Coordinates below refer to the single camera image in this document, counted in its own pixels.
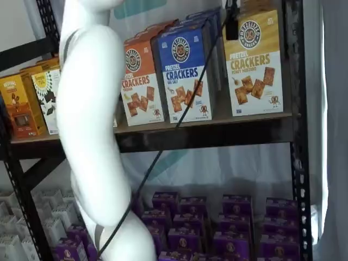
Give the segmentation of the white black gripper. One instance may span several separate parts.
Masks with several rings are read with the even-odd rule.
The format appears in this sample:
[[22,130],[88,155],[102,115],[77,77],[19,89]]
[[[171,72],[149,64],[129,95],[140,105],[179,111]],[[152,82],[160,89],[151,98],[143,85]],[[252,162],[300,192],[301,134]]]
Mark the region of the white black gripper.
[[[241,0],[225,0],[224,7],[226,11],[239,10]],[[238,16],[235,13],[229,13],[226,22],[226,39],[227,41],[237,40],[238,33]]]

